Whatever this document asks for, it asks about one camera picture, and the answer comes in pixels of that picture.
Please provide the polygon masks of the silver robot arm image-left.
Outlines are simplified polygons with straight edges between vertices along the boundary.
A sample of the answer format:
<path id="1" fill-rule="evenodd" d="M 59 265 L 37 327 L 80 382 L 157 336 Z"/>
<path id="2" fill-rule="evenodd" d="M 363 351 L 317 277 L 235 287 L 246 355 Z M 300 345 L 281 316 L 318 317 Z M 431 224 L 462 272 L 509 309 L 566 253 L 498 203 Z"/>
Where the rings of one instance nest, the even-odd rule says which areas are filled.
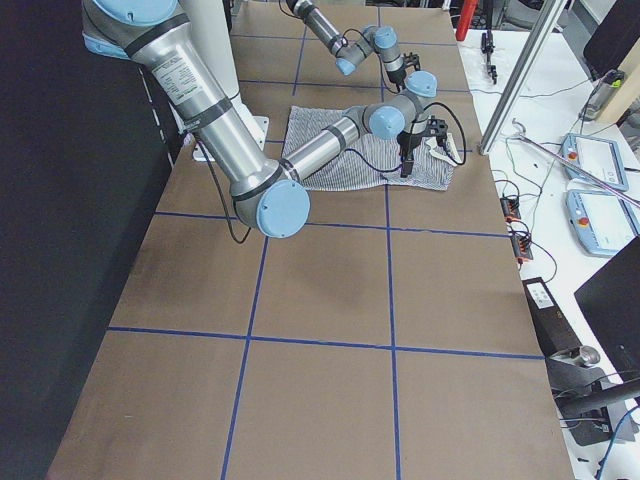
<path id="1" fill-rule="evenodd" d="M 335 57 L 344 75 L 371 54 L 398 88 L 394 98 L 347 109 L 334 123 L 280 160 L 268 158 L 237 107 L 238 88 L 226 14 L 212 1 L 85 1 L 86 48 L 130 60 L 155 77 L 187 131 L 201 140 L 230 182 L 239 220 L 265 236 L 286 238 L 306 223 L 310 199 L 303 180 L 366 134 L 397 140 L 402 161 L 412 159 L 427 134 L 426 111 L 437 91 L 436 77 L 408 73 L 414 59 L 401 53 L 390 26 L 370 26 L 351 43 L 311 1 L 290 1 L 301 20 Z"/>

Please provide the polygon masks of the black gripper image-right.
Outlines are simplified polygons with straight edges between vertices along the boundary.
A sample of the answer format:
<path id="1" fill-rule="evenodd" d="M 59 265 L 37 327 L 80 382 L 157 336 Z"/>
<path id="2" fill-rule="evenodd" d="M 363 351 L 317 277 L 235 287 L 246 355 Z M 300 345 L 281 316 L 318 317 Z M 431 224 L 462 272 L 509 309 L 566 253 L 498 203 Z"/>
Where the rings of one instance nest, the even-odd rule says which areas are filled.
<path id="1" fill-rule="evenodd" d="M 396 59 L 387 63 L 387 78 L 395 85 L 397 92 L 405 89 L 407 71 L 410 68 L 413 68 L 415 71 L 420 69 L 420 57 L 418 53 L 401 53 Z"/>

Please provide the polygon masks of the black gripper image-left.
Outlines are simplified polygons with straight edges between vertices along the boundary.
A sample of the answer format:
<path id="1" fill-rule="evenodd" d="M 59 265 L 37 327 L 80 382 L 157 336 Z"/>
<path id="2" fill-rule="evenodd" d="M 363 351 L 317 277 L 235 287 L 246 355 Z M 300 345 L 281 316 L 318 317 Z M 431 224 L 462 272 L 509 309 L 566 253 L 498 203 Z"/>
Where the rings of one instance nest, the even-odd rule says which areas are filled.
<path id="1" fill-rule="evenodd" d="M 443 119 L 434 115 L 424 121 L 412 122 L 399 134 L 401 169 L 400 177 L 408 178 L 413 171 L 413 149 L 417 148 L 423 138 L 434 138 L 440 148 L 448 150 L 448 125 Z"/>

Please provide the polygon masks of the silver robot arm image-right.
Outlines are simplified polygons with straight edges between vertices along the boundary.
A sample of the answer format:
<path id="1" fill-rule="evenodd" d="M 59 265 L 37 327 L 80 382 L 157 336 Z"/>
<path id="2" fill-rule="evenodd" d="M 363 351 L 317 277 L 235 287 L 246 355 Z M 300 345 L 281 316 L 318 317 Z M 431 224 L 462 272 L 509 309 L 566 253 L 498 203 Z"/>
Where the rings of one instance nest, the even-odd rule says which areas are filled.
<path id="1" fill-rule="evenodd" d="M 397 33 L 389 25 L 352 29 L 357 38 L 351 40 L 348 32 L 340 32 L 313 1 L 286 1 L 286 5 L 288 15 L 300 19 L 315 34 L 335 58 L 336 67 L 344 76 L 354 73 L 375 54 L 387 79 L 400 92 L 406 88 L 408 70 L 421 69 L 419 55 L 402 53 Z"/>

